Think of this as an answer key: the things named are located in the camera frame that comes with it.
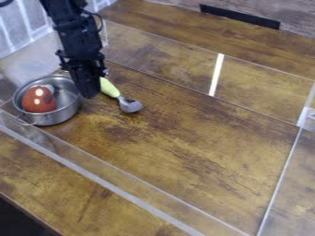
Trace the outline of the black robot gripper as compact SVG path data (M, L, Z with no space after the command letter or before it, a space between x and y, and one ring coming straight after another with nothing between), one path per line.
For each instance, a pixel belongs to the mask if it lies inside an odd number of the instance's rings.
M86 10L86 0L38 0L38 2L52 20L58 38L60 48L54 54L60 65L69 71L82 97L93 98L100 93L100 77L105 70L100 36L102 23L96 23L96 18L101 16Z

